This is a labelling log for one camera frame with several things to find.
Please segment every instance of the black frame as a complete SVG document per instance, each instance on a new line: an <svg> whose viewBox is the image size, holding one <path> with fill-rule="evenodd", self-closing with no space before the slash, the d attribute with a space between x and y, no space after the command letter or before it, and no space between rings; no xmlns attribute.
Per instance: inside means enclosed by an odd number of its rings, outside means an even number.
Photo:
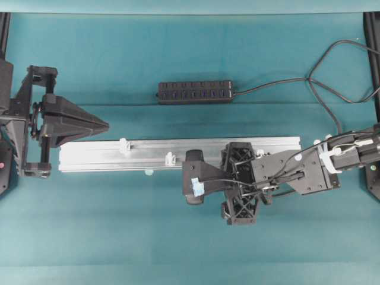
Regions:
<svg viewBox="0 0 380 285"><path fill-rule="evenodd" d="M380 50L380 12L365 12L363 26L366 44L372 49ZM373 88L380 86L380 55L368 52ZM377 121L380 122L380 92L375 96ZM368 191L380 200L380 162L365 167Z"/></svg>
<svg viewBox="0 0 380 285"><path fill-rule="evenodd" d="M11 13L0 13L0 58L5 59Z"/></svg>

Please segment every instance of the black power strip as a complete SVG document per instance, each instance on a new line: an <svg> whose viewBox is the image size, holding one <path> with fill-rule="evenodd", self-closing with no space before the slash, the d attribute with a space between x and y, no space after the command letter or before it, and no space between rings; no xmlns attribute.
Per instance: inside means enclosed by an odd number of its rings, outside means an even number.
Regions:
<svg viewBox="0 0 380 285"><path fill-rule="evenodd" d="M230 103L232 81L161 82L157 98L163 105Z"/></svg>

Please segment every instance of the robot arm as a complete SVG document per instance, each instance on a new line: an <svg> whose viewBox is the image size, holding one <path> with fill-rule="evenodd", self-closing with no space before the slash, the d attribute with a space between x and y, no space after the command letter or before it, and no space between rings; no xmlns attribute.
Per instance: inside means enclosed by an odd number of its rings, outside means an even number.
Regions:
<svg viewBox="0 0 380 285"><path fill-rule="evenodd" d="M316 141L304 150L257 156L252 146L232 142L221 151L221 168L207 164L199 150L186 154L183 194L191 205L223 191L222 217L228 224L255 223L260 202L291 192L313 194L339 188L338 174L380 160L380 125ZM278 193L282 184L294 190Z"/></svg>

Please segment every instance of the black cable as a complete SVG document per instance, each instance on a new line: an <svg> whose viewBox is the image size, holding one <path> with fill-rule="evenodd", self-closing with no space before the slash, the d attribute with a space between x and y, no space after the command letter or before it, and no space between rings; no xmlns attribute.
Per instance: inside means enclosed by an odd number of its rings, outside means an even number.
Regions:
<svg viewBox="0 0 380 285"><path fill-rule="evenodd" d="M251 89L248 89L248 90L245 90L245 91L240 91L240 92L235 92L234 93L234 96L236 95L244 95L244 94L248 94L248 93L251 93L251 92L255 92L259 89L262 89L264 87L269 87L269 86L274 86L274 85L277 85L277 84L284 84L284 83L291 83L291 82L297 82L297 81L307 81L308 84L309 84L309 87L310 89L312 90L313 92L313 95L315 96L315 98L317 99L318 103L320 105L323 106L323 108L325 108L325 110L328 112L328 114L331 116L331 118L333 119L334 123L336 124L337 126L337 129L338 129L338 133L342 133L342 127L341 127L341 124L338 120L338 118L335 116L335 114L331 111L331 109L325 104L325 102L322 100L322 98L319 96L317 90L314 88L313 86L313 83L319 85L320 87L326 89L327 91L329 91L330 93L338 96L340 99L344 100L345 102L347 103L363 103L363 102L367 102L368 100L370 100L377 92L380 91L380 87L377 88L375 91L373 91L369 96L367 97L364 97L363 99L359 100L359 101L352 101L348 98L346 98L345 96L343 96L341 93L335 91L334 89L332 89L331 87L321 83L320 81L318 80L315 80L312 78L314 72L316 71L316 69L322 64L323 60L326 58L326 56L331 52L331 50L338 46L338 45L341 45L343 43L348 43L348 44L351 44L351 45L355 45L355 46L358 46L362 49L366 49L368 50L369 52L373 52L377 55L380 55L380 52L378 52L377 50L375 49L372 49L370 47L367 47L365 45L362 45L361 43L358 43L358 42L354 42L352 40L339 40L337 42L334 42L333 44L331 44L328 49L324 52L324 54L320 57L320 59L317 61L317 63L312 67L309 75L307 77L299 77L299 78L291 78L291 79L286 79L286 80L278 80L278 81L273 81L273 82L269 82L269 83L266 83L266 84L263 84L263 85L259 85L257 87L254 87L254 88L251 88Z"/></svg>
<svg viewBox="0 0 380 285"><path fill-rule="evenodd" d="M297 82L297 81L306 81L306 80L307 80L306 77L297 77L297 78L290 78L290 79L285 79L285 80L272 81L272 82L265 83L263 85L259 85L259 86L256 86L254 88L251 88L251 89L248 89L248 90L245 90L245 91L234 92L233 95L234 96L236 96L236 95L245 95L245 94L252 93L252 92L255 92L257 90L260 90L262 88L269 87L269 86L274 86L274 85L277 85L277 84L291 83L291 82Z"/></svg>

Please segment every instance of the teal table surface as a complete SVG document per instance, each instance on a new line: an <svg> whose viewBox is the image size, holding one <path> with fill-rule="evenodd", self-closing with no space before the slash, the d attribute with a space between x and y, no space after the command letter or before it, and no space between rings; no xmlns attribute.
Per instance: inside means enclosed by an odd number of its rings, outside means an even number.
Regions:
<svg viewBox="0 0 380 285"><path fill-rule="evenodd" d="M92 140L299 135L306 147L336 129L305 83L192 106L156 105L157 84L227 78L243 90L302 77L330 43L364 43L362 23L361 13L13 14L7 60L13 93L30 64L57 67L56 94L110 123ZM368 55L353 46L334 50L316 78L356 100L372 89ZM372 101L320 92L344 130L375 123ZM361 171L232 227L220 218L223 194L186 204L180 171L60 173L58 150L51 161L49 179L15 178L0 197L0 284L380 283L380 203Z"/></svg>

